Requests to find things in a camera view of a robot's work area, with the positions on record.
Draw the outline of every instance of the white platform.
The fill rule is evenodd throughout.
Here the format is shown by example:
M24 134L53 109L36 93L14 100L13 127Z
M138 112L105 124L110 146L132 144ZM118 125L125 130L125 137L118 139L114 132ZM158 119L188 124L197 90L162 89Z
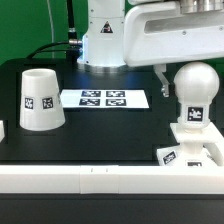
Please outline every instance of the white platform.
M224 167L0 166L0 193L224 194Z

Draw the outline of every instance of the black table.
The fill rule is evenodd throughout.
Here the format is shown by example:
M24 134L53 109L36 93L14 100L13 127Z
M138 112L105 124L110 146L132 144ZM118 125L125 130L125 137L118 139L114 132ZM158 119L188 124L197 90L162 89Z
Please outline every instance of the black table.
M183 64L168 65L173 80ZM32 132L19 126L21 74L50 68L62 89L144 90L149 109L65 109L66 123ZM169 124L176 122L175 96L164 98L152 67L119 74L93 74L63 59L15 59L0 67L0 120L6 137L0 164L158 165L156 150L176 145ZM223 85L210 119L224 134ZM222 195L0 195L0 223L222 223Z

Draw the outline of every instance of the white paper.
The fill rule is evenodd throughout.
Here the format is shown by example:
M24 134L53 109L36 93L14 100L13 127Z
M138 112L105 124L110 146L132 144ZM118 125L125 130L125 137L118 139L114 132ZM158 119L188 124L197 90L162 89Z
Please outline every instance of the white paper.
M67 90L61 93L64 108L149 108L144 90Z

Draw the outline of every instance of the white cup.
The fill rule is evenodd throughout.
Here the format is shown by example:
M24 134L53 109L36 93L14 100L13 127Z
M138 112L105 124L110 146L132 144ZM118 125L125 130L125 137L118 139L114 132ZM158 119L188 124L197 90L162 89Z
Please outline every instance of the white cup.
M65 123L56 73L51 69L30 69L22 73L20 126L45 131Z

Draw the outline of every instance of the white sphere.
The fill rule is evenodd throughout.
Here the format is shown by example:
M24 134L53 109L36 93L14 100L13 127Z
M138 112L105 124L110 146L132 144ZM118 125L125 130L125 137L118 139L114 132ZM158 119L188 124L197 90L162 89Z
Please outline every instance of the white sphere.
M174 78L175 91L181 103L178 123L185 130L202 129L209 125L209 105L219 89L216 71L202 62L183 66Z
M192 62L183 66L176 74L175 91L180 103L208 103L219 89L216 71L202 62Z

